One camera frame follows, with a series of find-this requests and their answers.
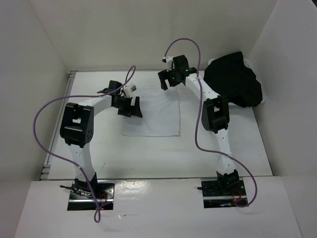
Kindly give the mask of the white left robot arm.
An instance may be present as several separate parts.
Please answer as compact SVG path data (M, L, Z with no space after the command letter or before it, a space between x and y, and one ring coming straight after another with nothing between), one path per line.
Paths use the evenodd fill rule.
M67 103L64 109L60 136L71 151L75 165L75 189L87 198L98 194L97 173L92 165L90 142L94 135L94 117L108 108L117 108L118 115L142 118L140 97L133 96L136 85L123 86L111 80L104 90L81 103Z

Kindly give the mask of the white laundry basket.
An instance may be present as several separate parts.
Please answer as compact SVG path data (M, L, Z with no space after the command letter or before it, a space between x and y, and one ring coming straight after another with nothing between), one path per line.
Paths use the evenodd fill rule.
M261 104L264 104L266 99L267 99L267 96L266 96L266 93L264 90L264 84L263 84L263 81L262 81L262 78L261 78L261 75L260 75L260 72L259 72L257 66L255 65L254 62L250 61L247 58L244 58L244 65L246 67L250 68L255 73L257 81L261 84L262 95L263 95L263 99L261 101Z

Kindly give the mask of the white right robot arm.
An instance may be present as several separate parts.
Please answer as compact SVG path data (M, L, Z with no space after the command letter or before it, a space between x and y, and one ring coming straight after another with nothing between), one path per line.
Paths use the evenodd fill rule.
M203 128L215 136L219 149L216 188L219 193L228 195L239 182L228 141L228 99L212 90L201 76L197 75L197 70L188 65L184 55L164 56L162 62L166 64L166 69L158 73L161 88L167 90L182 83L200 100L199 119Z

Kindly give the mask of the white skirt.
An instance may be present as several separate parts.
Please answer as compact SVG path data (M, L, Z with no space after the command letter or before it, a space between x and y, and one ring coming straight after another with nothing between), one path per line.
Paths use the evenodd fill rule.
M151 86L139 87L143 117L125 118L122 123L123 136L132 137L176 137L180 136L180 105L176 89L163 91Z

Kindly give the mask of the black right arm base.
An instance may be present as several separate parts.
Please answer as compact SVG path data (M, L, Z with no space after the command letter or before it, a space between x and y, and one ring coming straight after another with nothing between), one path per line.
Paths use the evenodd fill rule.
M202 192L204 208L231 208L248 204L242 179L226 191L219 188L216 179L203 179L197 190Z

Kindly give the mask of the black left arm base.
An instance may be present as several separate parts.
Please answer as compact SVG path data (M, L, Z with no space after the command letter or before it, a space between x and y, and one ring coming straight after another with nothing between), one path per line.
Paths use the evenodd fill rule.
M88 211L96 210L97 206L91 191L75 188L75 183L71 186L60 185L59 187L70 191L68 200L68 211ZM115 184L113 182L101 182L95 187L95 197L101 210L113 210L113 199Z

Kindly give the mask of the black skirt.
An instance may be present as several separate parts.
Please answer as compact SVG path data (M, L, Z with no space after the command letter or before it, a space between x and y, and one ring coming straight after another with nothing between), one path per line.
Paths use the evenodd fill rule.
M256 107L263 100L256 74L244 64L241 51L213 60L205 69L204 81L215 92L240 107Z

